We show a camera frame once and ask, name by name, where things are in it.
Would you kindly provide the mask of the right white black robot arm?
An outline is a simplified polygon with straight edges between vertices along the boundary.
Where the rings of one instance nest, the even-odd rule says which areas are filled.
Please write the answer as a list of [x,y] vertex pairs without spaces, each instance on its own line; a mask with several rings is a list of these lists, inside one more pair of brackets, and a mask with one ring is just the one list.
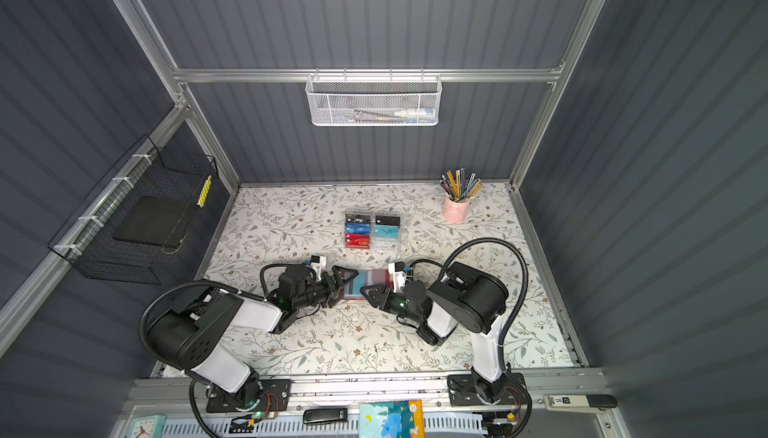
[[460,262],[451,263],[437,281],[427,286],[396,263],[393,289],[386,284],[364,286],[361,295],[376,309],[394,315],[432,346],[442,345],[459,326],[471,334],[474,390],[485,403],[500,400],[509,377],[501,351],[503,315],[509,296],[497,278]]

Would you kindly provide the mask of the yellow tag on basket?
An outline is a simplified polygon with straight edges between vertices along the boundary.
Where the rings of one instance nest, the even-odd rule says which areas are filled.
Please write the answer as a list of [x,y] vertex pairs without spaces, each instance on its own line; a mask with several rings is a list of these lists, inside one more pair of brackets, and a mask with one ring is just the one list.
[[199,208],[203,208],[205,206],[205,203],[206,203],[207,196],[209,194],[211,185],[212,185],[212,176],[208,175],[206,177],[205,181],[203,182],[203,185],[201,186],[201,189],[200,189],[197,201],[196,201],[196,205]]

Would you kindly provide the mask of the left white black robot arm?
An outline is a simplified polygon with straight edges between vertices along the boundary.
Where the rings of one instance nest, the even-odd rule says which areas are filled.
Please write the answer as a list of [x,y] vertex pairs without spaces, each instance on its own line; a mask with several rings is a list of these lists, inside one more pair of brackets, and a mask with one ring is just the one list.
[[167,290],[140,318],[143,346],[158,361],[198,382],[214,385],[242,401],[257,399],[259,374],[223,344],[228,328],[281,334],[300,318],[303,309],[336,305],[343,288],[359,275],[357,270],[337,265],[320,272],[299,263],[279,267],[283,270],[279,286],[263,296],[204,279]]

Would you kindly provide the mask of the colourful picture book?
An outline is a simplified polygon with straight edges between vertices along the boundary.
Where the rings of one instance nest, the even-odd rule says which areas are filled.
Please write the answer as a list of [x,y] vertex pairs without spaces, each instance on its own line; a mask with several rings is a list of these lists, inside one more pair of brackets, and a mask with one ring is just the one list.
[[359,408],[360,438],[424,438],[421,400],[364,403]]

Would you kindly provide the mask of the pens in pink cup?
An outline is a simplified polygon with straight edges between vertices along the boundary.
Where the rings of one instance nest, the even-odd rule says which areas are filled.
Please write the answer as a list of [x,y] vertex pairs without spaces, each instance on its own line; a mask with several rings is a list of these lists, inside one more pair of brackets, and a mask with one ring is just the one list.
[[475,173],[459,168],[444,172],[439,181],[446,197],[454,203],[465,203],[474,198],[483,187],[482,180]]

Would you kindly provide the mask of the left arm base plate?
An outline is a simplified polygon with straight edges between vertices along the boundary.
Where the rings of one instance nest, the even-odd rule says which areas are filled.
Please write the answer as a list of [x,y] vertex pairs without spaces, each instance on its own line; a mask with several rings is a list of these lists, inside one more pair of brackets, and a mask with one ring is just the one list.
[[207,391],[207,413],[277,413],[287,409],[292,381],[250,379],[238,391],[229,393],[217,385]]

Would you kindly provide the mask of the markers in white basket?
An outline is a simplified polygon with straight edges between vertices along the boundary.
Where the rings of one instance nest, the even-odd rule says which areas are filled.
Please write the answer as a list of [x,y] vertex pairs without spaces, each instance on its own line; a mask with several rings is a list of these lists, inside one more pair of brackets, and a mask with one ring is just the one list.
[[412,124],[429,124],[438,121],[435,108],[407,109],[362,109],[353,110],[356,120],[376,120],[384,122],[404,122]]

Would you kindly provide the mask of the red card holder wallet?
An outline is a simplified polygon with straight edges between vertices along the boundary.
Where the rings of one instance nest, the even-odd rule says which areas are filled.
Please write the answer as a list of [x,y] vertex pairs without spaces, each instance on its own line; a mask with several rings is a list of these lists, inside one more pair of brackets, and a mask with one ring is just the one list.
[[367,270],[368,285],[386,284],[393,289],[393,281],[387,269]]

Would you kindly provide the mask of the clear plastic organizer box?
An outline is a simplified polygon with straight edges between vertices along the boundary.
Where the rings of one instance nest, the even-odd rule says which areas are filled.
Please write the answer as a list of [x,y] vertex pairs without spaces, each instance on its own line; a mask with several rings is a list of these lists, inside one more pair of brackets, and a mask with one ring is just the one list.
[[[394,210],[348,208],[344,212],[345,247],[352,250],[396,252],[400,247],[404,221],[404,215]],[[399,236],[395,239],[376,237],[374,227],[377,225],[398,226]]]

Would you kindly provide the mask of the small teal clock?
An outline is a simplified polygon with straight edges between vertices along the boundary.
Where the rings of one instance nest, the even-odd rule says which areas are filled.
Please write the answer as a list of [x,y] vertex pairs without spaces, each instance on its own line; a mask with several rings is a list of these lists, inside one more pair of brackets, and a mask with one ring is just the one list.
[[161,438],[166,417],[164,415],[148,415],[133,418],[126,431],[127,438]]

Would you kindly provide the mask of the black pad in basket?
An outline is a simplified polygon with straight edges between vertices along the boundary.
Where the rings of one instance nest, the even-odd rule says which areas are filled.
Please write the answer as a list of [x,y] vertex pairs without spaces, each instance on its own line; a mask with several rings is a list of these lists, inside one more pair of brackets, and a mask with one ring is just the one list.
[[142,196],[118,226],[118,241],[176,250],[196,215],[196,207],[182,200]]

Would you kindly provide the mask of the pink pen cup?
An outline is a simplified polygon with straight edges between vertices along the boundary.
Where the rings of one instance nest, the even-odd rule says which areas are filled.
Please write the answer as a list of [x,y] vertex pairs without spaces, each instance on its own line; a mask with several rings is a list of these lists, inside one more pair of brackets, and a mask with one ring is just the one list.
[[444,198],[442,216],[447,223],[462,224],[466,221],[471,203],[469,201],[453,201],[449,196]]

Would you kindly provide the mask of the black stapler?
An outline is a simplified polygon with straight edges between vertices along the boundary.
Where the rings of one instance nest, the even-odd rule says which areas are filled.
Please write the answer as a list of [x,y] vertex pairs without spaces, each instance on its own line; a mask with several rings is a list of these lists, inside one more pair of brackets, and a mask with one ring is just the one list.
[[304,425],[319,426],[336,422],[345,422],[348,419],[346,407],[319,407],[304,411],[302,420]]

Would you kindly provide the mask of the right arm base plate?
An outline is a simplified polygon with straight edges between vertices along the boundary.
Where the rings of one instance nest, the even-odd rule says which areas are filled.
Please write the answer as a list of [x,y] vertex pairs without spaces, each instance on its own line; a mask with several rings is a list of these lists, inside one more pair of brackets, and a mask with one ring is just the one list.
[[530,403],[530,396],[520,373],[509,370],[496,381],[488,381],[477,373],[451,374],[447,377],[450,404],[467,406],[512,406]]

